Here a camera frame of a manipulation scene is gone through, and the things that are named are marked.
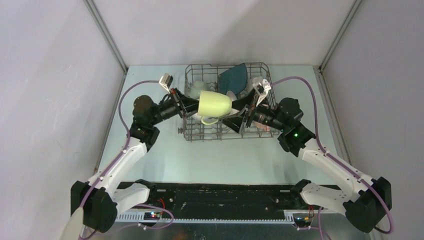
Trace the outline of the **pale green ceramic bowl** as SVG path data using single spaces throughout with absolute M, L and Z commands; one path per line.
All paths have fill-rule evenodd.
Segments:
M 192 99 L 198 100 L 200 98 L 201 91 L 208 91 L 209 88 L 204 81 L 195 81 L 188 90 L 188 96 Z

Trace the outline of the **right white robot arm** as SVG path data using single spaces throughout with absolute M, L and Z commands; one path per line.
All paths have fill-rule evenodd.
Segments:
M 251 122 L 279 130 L 282 149 L 322 170 L 338 189 L 317 185 L 303 179 L 291 188 L 291 204 L 297 209 L 308 205 L 337 212 L 359 231 L 370 233 L 392 209 L 392 186 L 384 177 L 373 178 L 348 164 L 324 146 L 318 136 L 301 123 L 303 111 L 299 101 L 283 98 L 276 107 L 248 105 L 254 97 L 232 102 L 239 111 L 224 116 L 223 124 L 237 133 Z

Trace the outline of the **white ceramic bowl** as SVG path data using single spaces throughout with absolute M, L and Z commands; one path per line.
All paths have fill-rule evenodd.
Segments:
M 197 113 L 193 114 L 191 117 L 196 121 L 202 121 L 202 116 L 198 115 Z

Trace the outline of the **pink mug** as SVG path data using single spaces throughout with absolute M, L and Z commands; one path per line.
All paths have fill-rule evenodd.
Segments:
M 263 131 L 265 131 L 265 132 L 269 132 L 269 131 L 270 131 L 270 129 L 271 129 L 269 126 L 267 126 L 267 125 L 265 125 L 265 124 L 262 124 L 262 123 L 260 123 L 260 122 L 257 122 L 257 121 L 253 121 L 252 123 L 254 124 L 254 126 L 255 126 L 256 128 L 258 128 L 258 129 L 260 129 L 260 130 L 263 130 Z

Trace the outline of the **teal square plate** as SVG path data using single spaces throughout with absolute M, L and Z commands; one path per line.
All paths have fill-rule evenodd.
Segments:
M 247 67 L 244 63 L 241 63 L 218 75 L 217 91 L 221 94 L 232 91 L 235 95 L 238 95 L 246 88 L 247 81 Z

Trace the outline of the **white scalloped plate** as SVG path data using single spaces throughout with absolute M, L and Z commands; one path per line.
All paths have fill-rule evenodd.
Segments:
M 226 93 L 226 95 L 231 99 L 231 101 L 232 102 L 234 102 L 235 100 L 237 100 L 237 97 L 236 97 L 236 95 L 231 91 L 231 90 L 229 90 L 227 93 Z M 231 109 L 231 111 L 230 111 L 230 113 L 228 114 L 229 116 L 230 115 L 235 115 L 235 114 L 237 114 L 239 112 L 239 110 L 237 110 L 237 109 L 235 109 L 235 108 L 232 108 Z

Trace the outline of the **yellow green mug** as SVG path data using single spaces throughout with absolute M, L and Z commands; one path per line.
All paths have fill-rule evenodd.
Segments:
M 215 124 L 220 117 L 227 116 L 231 109 L 232 99 L 229 96 L 213 91 L 200 92 L 197 114 L 202 124 Z

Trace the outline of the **pink white bowl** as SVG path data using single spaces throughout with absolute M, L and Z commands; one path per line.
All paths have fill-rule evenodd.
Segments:
M 251 78 L 250 80 L 247 81 L 246 91 L 250 93 L 254 89 L 254 86 L 262 85 L 263 80 L 264 78 L 262 76 Z

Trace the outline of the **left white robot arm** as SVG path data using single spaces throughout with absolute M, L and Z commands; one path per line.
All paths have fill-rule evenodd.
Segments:
M 197 112 L 199 100 L 187 97 L 177 88 L 159 103 L 150 96 L 138 96 L 133 102 L 131 126 L 124 126 L 126 139 L 113 160 L 87 181 L 76 181 L 71 187 L 71 217 L 62 233 L 63 239 L 77 239 L 83 226 L 105 233 L 118 215 L 142 204 L 153 208 L 158 194 L 150 183 L 133 183 L 118 190 L 129 170 L 143 158 L 155 144 L 160 130 L 157 124 L 174 116 L 186 117 Z

